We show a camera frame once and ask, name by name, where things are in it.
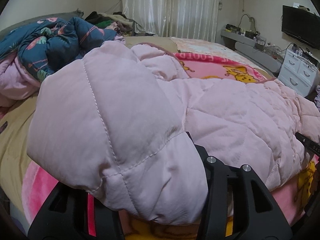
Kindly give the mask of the white drawer cabinet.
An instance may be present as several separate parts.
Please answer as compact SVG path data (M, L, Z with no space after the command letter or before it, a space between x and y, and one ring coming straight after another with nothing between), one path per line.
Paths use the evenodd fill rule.
M278 80L299 95L306 97L319 84L319 69L305 58L287 50Z

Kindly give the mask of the black wall television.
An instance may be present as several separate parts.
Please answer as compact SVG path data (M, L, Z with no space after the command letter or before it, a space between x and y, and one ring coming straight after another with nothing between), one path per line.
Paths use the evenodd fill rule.
M319 16L284 5L281 31L311 48L319 50Z

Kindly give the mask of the blue floral quilt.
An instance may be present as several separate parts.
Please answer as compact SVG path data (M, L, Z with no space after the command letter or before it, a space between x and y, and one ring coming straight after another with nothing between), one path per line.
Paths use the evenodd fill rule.
M100 29L79 17L68 21L46 18L16 28L5 36L1 40L1 59L16 53L26 71L42 82L116 36L116 31Z

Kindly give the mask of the white striped curtain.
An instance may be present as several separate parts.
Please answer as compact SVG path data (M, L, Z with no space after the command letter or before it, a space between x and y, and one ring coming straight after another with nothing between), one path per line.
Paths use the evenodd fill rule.
M136 33L213 42L219 0L122 0Z

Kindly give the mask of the purple hanging cloth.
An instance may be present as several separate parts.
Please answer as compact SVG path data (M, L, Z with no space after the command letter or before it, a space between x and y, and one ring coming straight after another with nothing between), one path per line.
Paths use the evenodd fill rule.
M314 98L314 103L315 103L317 109L320 111L320 85L318 85L316 87L316 94L317 95Z

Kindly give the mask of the pile of folded clothes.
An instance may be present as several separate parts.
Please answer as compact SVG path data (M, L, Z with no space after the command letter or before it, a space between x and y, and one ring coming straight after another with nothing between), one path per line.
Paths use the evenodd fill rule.
M122 12L106 14L93 11L85 20L100 29L112 29L124 37L135 36L135 21L127 18Z

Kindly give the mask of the grey curved dressing table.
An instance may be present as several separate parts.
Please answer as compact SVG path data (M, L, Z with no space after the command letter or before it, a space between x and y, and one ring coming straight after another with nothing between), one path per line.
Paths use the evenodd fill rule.
M249 61L263 68L269 74L279 74L282 63L274 59L272 56L256 49L256 42L248 37L228 32L226 29L220 31L223 44L229 49L236 51Z

